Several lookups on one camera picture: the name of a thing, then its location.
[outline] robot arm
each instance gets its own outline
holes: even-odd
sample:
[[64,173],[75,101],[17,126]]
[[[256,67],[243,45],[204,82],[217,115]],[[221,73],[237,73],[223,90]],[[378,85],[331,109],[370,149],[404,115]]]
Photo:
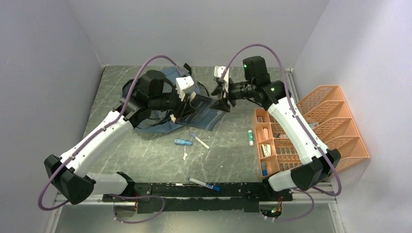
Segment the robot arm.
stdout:
[[[165,83],[172,86],[171,93],[163,93]],[[62,161],[72,158],[54,178],[52,184],[72,204],[78,204],[90,195],[133,196],[135,183],[126,174],[95,174],[89,172],[91,167],[109,145],[149,118],[152,110],[172,110],[172,118],[193,113],[194,109],[188,104],[193,90],[194,82],[190,76],[176,79],[174,87],[162,72],[149,70],[140,77],[132,98],[120,118],[125,99],[120,99],[106,118],[76,146],[60,157],[50,155],[46,158],[44,164],[49,177],[62,165]],[[116,122],[110,127],[105,127],[113,121]],[[88,143],[73,156],[85,142]]]
[[[334,167],[336,167],[341,158],[340,153],[337,149],[329,150],[327,145],[316,136],[304,120],[302,123],[306,131],[302,128],[296,119],[301,114],[294,100],[291,98],[295,114],[293,114],[288,103],[286,95],[288,90],[285,90],[283,82],[270,81],[266,63],[262,57],[255,56],[244,59],[243,67],[245,82],[233,83],[229,78],[229,90],[227,91],[223,88],[227,84],[226,81],[223,80],[222,83],[217,81],[218,86],[212,94],[220,94],[221,99],[216,101],[212,108],[229,112],[228,102],[234,106],[236,104],[235,100],[254,98],[255,102],[259,103],[281,125],[293,143],[302,163],[299,167],[278,172],[266,181],[274,191],[295,187],[304,191],[308,190],[332,173],[320,150],[325,152]],[[316,145],[311,141],[307,132],[315,138]]]

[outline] small white object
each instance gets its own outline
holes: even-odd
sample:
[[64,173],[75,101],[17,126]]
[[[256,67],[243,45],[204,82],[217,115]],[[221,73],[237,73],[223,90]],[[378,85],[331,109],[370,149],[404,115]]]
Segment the small white object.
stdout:
[[[215,66],[214,76],[216,78],[220,78],[222,76],[223,72],[224,72],[224,69],[226,69],[226,67]],[[229,70],[230,69],[228,68],[227,72],[226,72],[226,74],[224,75],[224,78],[223,78],[223,87],[224,87],[226,93],[229,93]]]
[[281,171],[269,178],[269,184],[276,192],[296,187],[291,177],[291,170]]
[[262,144],[262,154],[264,157],[268,157],[271,155],[271,147],[270,144]]
[[88,173],[87,176],[96,183],[90,195],[121,194],[127,186],[127,181],[119,174],[96,174]]
[[176,90],[179,93],[180,100],[183,100],[186,94],[190,94],[196,89],[191,76],[176,78]]

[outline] marker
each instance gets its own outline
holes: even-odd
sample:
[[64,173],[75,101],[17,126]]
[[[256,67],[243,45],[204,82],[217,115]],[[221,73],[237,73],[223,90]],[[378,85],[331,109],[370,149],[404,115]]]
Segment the marker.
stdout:
[[251,130],[249,130],[248,132],[248,135],[249,135],[249,146],[253,146],[253,134],[252,134],[252,131]]
[[191,133],[192,137],[194,137],[194,139],[196,139],[196,141],[200,142],[200,144],[202,144],[204,147],[206,147],[206,149],[210,150],[210,147],[208,145],[206,145],[206,143],[202,142],[196,135],[194,135],[194,133]]
[[266,163],[263,162],[261,165],[262,165],[262,176],[267,176],[268,171],[266,170]]
[[198,181],[198,180],[190,178],[190,177],[188,178],[188,181],[190,181],[192,183],[196,183],[196,184],[201,185],[201,186],[206,187],[206,188],[213,189],[213,190],[218,191],[218,192],[220,191],[220,187],[214,186],[210,183],[205,183],[205,182],[202,182],[202,181]]

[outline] orange plastic organizer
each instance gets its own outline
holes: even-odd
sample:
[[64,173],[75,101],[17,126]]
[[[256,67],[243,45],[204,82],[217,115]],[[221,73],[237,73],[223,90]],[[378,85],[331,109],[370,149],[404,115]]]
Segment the orange plastic organizer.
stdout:
[[[369,158],[339,86],[320,86],[296,106],[308,123],[318,122],[313,128],[316,135],[330,149],[337,148],[341,153],[337,171]],[[261,108],[255,109],[252,123],[257,156],[260,164],[266,163],[268,176],[301,165],[292,142],[288,138],[279,137],[285,132],[268,112]],[[268,130],[268,137],[265,136],[264,129]],[[270,155],[263,155],[262,144],[270,145]]]

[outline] white wall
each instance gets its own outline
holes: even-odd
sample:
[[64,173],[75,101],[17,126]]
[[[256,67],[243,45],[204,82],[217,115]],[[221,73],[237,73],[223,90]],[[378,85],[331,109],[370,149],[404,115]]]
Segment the white wall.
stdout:
[[[252,43],[295,64],[328,0],[69,0],[103,64],[139,65],[156,54],[178,63],[226,65]],[[241,58],[262,53],[245,51]],[[267,56],[268,64],[276,66]],[[156,60],[159,65],[169,64]]]
[[410,0],[331,0],[294,66],[300,97],[341,86],[371,156],[341,175],[348,233],[412,232],[411,12]]
[[43,161],[81,140],[102,67],[65,0],[0,6],[0,232],[38,233]]

